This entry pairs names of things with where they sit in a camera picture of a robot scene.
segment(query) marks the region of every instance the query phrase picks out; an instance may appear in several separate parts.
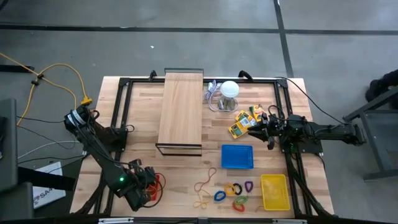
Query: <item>yellow plastic basket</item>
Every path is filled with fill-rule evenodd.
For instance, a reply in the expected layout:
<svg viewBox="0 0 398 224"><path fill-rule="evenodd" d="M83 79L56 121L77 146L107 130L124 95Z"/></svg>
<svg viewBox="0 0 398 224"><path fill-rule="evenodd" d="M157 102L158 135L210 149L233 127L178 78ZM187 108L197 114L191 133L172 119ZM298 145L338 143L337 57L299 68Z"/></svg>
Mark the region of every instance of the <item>yellow plastic basket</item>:
<svg viewBox="0 0 398 224"><path fill-rule="evenodd" d="M264 210L290 210L289 195L287 193L286 177L283 174L261 175L262 202Z"/></svg>

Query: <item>butcher block tabletop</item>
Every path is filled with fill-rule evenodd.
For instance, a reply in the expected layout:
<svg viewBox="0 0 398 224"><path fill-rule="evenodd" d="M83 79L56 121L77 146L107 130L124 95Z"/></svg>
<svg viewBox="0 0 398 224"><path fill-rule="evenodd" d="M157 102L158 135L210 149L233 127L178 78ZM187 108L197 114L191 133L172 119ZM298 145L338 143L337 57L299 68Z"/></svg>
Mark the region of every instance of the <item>butcher block tabletop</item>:
<svg viewBox="0 0 398 224"><path fill-rule="evenodd" d="M99 92L96 110L101 115L97 122L107 127L111 124L111 118L118 90L120 77L104 77ZM305 91L302 78L292 80ZM312 120L307 97L292 83L289 84L289 93L293 113L305 116ZM203 84L203 92L207 90L207 84ZM241 111L250 114L249 107L261 104L265 109L269 105L276 105L274 87L271 84L239 84L239 95L236 98L239 108L235 112L212 112L207 102L202 105L202 156L162 156L155 147L159 137L160 116L163 102L163 83L135 83L132 88L132 96L129 106L127 124L134 125L135 130L128 134L126 150L122 153L121 160L129 162L141 159L142 166L152 166L156 172L162 173L167 183L164 187L163 197L158 205L153 208L141 208L133 212L126 199L114 197L112 216L115 217L214 217L214 218L292 218L294 217L292 199L289 191L289 211L265 211L262 207L262 194L260 185L261 174L284 174L286 181L287 168L285 157L280 152L279 145L275 144L273 150L267 150L267 143L245 134L238 139L233 139L228 132L228 127L233 125L235 116ZM282 105L285 105L283 91L280 89ZM121 100L118 124L120 124L124 99ZM221 168L221 145L223 144L248 144L254 150L253 169L223 169ZM317 200L330 213L333 213L330 193L326 181L325 171L321 160L313 154L302 154L304 173L307 185ZM193 203L199 201L198 194L193 186L197 182L208 179L208 170L216 168L216 174L203 186L203 190L210 193L211 197L203 192L200 196L203 201L210 201L206 209L194 208ZM76 190L72 202L71 212L77 211L89 199L98 185L101 169L90 156L87 157L80 170ZM227 196L222 202L215 202L214 194L224 190L225 184L253 181L254 188L249 200L244 204L245 211L237 212L232 208L232 202L236 197ZM298 200L301 210L304 212L303 193L297 186ZM101 211L105 207L108 191L105 190Z"/></svg>

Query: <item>blue plastic basket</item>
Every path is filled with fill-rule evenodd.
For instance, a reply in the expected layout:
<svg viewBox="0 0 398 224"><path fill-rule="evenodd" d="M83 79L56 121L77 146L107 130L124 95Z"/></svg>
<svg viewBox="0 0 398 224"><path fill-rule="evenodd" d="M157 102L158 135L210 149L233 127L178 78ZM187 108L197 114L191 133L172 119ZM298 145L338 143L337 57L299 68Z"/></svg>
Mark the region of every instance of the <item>blue plastic basket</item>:
<svg viewBox="0 0 398 224"><path fill-rule="evenodd" d="M253 146L221 146L221 167L229 169L253 169Z"/></svg>

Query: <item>green rubber band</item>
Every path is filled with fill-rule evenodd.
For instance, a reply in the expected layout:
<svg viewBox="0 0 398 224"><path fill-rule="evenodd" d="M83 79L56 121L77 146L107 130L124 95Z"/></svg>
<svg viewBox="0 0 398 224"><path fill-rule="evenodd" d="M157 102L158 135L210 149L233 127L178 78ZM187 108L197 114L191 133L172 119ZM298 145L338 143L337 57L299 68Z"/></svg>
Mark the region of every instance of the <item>green rubber band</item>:
<svg viewBox="0 0 398 224"><path fill-rule="evenodd" d="M234 203L235 205L243 205L249 200L248 196L239 196L235 199Z"/></svg>

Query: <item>yellow box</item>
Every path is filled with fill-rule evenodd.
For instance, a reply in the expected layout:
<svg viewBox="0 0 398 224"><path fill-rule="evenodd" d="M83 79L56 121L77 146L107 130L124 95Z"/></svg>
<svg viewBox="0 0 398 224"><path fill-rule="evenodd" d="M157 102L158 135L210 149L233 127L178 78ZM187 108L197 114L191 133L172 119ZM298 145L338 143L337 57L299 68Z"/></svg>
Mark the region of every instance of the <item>yellow box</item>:
<svg viewBox="0 0 398 224"><path fill-rule="evenodd" d="M290 210L289 194L284 174L262 174L261 190L264 210Z"/></svg>
<svg viewBox="0 0 398 224"><path fill-rule="evenodd" d="M251 107L249 107L251 113L253 114L253 118L257 121L260 122L261 121L261 115L264 111L264 108L261 105L253 105Z"/></svg>
<svg viewBox="0 0 398 224"><path fill-rule="evenodd" d="M248 131L248 127L251 127L249 120L247 118L243 118L230 126L228 130L232 134L232 137L236 139L246 133Z"/></svg>
<svg viewBox="0 0 398 224"><path fill-rule="evenodd" d="M239 114L235 117L236 121L240 121L243 118L247 118L248 121L250 122L250 126L254 126L257 124L257 121L250 116L248 113L246 113L245 111L241 110L241 112L239 112Z"/></svg>

